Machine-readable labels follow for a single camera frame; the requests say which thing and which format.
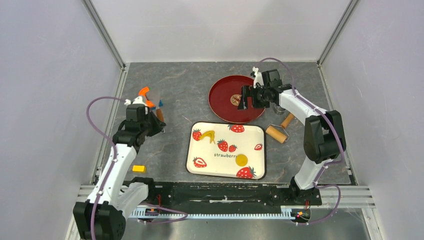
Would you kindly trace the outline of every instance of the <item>yellow block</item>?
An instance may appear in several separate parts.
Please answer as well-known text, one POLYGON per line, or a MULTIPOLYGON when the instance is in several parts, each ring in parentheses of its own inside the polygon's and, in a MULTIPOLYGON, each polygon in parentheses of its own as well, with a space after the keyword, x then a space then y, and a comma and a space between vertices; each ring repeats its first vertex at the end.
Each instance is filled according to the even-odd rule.
POLYGON ((146 172, 146 166, 143 166, 143 165, 134 165, 134 166, 132 166, 132 171, 133 172, 138 172, 138 173, 145 173, 146 172))

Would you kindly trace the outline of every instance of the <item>spatula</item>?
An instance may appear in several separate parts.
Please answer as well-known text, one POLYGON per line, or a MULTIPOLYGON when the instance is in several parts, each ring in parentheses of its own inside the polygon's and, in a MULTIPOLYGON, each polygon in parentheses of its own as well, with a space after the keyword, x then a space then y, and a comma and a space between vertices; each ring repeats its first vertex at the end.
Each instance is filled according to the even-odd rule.
POLYGON ((159 109, 159 102, 161 101, 161 93, 157 90, 150 89, 148 92, 146 92, 146 98, 154 104, 156 107, 156 116, 157 118, 162 121, 164 121, 164 115, 162 114, 162 110, 159 109))

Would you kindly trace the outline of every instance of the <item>yellow banana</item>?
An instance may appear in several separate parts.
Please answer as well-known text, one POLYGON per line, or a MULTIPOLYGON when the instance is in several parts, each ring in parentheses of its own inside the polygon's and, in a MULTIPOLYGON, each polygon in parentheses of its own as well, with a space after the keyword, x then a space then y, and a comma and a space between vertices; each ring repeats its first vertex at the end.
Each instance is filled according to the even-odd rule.
POLYGON ((199 140, 204 139, 205 137, 209 137, 210 141, 209 143, 211 144, 213 142, 213 144, 215 144, 215 131, 210 130, 210 131, 205 131, 200 137, 199 140))

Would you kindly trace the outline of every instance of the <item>strawberry tray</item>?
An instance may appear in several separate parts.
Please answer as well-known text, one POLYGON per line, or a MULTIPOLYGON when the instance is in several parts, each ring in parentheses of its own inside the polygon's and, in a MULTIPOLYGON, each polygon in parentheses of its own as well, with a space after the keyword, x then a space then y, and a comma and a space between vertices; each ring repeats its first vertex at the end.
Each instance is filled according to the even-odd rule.
POLYGON ((260 126, 196 122, 191 127, 189 173, 259 180, 266 174, 265 132, 260 126))

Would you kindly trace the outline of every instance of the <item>yellow round object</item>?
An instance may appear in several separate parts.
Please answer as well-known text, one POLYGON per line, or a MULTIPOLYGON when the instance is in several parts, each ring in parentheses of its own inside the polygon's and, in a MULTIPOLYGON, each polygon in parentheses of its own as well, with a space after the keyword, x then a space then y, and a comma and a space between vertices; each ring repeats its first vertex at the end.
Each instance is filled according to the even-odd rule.
POLYGON ((240 167, 244 167, 248 164, 248 157, 244 154, 239 154, 235 157, 235 163, 240 167))

